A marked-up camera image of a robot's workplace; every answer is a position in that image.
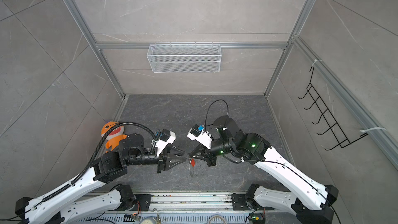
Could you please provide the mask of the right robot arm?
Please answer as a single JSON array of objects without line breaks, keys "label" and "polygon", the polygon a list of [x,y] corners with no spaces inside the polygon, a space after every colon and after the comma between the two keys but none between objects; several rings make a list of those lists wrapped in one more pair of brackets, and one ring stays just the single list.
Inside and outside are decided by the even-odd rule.
[{"label": "right robot arm", "polygon": [[248,162],[270,174],[287,191],[267,189],[252,184],[245,195],[253,210],[274,208],[294,215],[303,224],[330,224],[337,216],[333,203],[339,191],[333,185],[316,182],[287,161],[266,139],[256,133],[244,133],[229,116],[217,118],[212,127],[218,138],[212,137],[205,125],[194,125],[187,134],[199,145],[190,157],[215,166],[219,156],[232,154],[235,163]]}]

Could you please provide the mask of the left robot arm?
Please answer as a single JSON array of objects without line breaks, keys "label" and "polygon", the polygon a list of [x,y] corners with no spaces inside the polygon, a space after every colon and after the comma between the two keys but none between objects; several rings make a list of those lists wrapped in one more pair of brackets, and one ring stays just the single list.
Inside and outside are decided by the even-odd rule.
[{"label": "left robot arm", "polygon": [[19,199],[15,208],[18,222],[68,224],[96,212],[133,208],[136,197],[129,185],[83,201],[80,198],[125,175],[129,166],[154,164],[161,173],[185,162],[184,152],[172,145],[175,139],[174,132],[164,130],[153,141],[154,149],[146,149],[142,135],[125,135],[115,149],[90,162],[73,179],[38,198]]}]

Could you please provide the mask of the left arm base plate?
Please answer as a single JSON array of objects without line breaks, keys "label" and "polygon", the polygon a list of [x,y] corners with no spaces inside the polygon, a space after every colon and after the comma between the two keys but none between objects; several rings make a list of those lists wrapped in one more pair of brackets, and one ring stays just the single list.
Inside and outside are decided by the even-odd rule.
[{"label": "left arm base plate", "polygon": [[140,194],[135,195],[136,199],[131,203],[131,206],[126,211],[138,213],[138,211],[149,211],[152,195]]}]

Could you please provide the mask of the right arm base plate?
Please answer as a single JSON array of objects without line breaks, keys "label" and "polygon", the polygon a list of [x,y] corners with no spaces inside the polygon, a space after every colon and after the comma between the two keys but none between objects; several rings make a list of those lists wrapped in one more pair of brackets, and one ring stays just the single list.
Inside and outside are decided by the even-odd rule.
[{"label": "right arm base plate", "polygon": [[272,207],[262,207],[254,200],[247,200],[245,194],[233,193],[230,195],[234,211],[248,211],[258,209],[260,211],[272,211]]}]

